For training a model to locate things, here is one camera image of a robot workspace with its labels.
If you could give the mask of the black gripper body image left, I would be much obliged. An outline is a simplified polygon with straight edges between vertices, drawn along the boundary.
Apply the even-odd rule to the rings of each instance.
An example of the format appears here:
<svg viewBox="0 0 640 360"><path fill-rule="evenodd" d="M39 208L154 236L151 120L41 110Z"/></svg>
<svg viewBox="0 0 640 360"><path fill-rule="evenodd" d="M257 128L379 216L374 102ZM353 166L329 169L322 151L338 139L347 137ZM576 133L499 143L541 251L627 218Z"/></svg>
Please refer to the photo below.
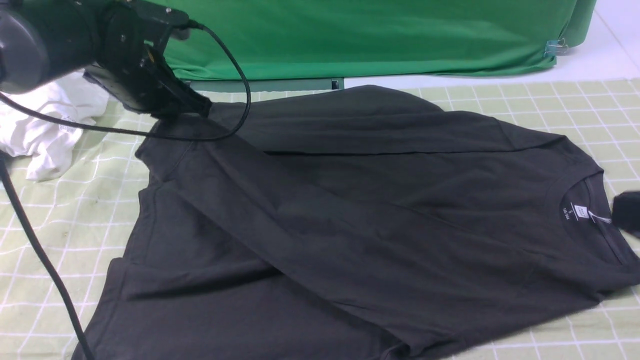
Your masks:
<svg viewBox="0 0 640 360"><path fill-rule="evenodd" d="M189 37L189 15L150 0L92 0L98 48L84 77L113 96L164 96L157 72L172 37Z"/></svg>

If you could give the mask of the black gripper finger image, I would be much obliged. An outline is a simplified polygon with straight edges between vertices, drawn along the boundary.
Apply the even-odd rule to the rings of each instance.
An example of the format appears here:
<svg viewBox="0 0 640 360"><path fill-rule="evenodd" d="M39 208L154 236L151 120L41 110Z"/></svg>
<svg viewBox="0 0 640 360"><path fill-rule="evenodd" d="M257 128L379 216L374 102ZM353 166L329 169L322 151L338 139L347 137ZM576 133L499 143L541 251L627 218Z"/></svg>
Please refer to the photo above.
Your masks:
<svg viewBox="0 0 640 360"><path fill-rule="evenodd" d="M210 114L212 102L176 78L171 71L151 70L150 73L158 83L157 91L151 96L157 101L150 111L151 116L159 119L179 114Z"/></svg>
<svg viewBox="0 0 640 360"><path fill-rule="evenodd" d="M612 223L620 230L640 238L640 192L625 191L612 203Z"/></svg>
<svg viewBox="0 0 640 360"><path fill-rule="evenodd" d="M161 110L160 98L151 80L107 70L85 70L83 78L104 89L128 111L153 114Z"/></svg>

